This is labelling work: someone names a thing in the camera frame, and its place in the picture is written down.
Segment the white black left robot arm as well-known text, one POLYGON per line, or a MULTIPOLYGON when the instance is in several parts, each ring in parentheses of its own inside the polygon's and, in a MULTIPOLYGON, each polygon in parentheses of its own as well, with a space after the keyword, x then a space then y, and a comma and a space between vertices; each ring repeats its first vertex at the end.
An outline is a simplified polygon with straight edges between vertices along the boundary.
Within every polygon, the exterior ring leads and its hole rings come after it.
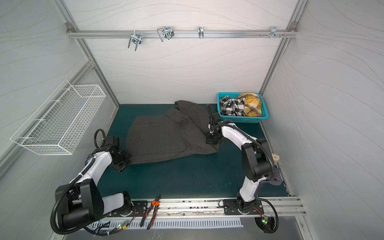
POLYGON ((124 191, 102 197, 97 187, 108 167, 122 172, 130 164, 131 155, 120 150, 120 139, 104 138, 103 143, 88 156, 87 164, 69 183, 56 189, 50 224, 61 235, 76 232, 108 214, 130 213, 134 205, 124 191))

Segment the dark grey striped shirt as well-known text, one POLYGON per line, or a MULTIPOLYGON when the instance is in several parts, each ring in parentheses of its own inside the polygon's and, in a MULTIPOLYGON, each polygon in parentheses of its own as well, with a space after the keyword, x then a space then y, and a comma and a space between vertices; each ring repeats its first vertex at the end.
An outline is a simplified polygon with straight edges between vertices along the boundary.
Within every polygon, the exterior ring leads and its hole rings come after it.
POLYGON ((160 115, 136 117, 126 138, 131 163, 158 163, 217 153, 219 146, 206 142, 209 123, 209 112, 189 101, 177 101, 175 107, 160 115))

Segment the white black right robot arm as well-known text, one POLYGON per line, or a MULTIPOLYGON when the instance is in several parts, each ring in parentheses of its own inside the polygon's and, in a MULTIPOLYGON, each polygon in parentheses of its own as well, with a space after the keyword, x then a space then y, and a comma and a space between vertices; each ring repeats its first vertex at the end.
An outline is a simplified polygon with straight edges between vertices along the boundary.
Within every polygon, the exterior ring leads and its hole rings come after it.
POLYGON ((209 131, 206 143, 217 145, 225 138, 231 141, 242 152, 242 168, 245 180, 236 200, 222 200, 225 215, 263 215, 262 200, 259 192, 263 185, 269 183, 279 186, 283 180, 277 168, 269 143, 266 139, 257 139, 248 135, 229 120, 222 120, 218 113, 209 114, 209 131))

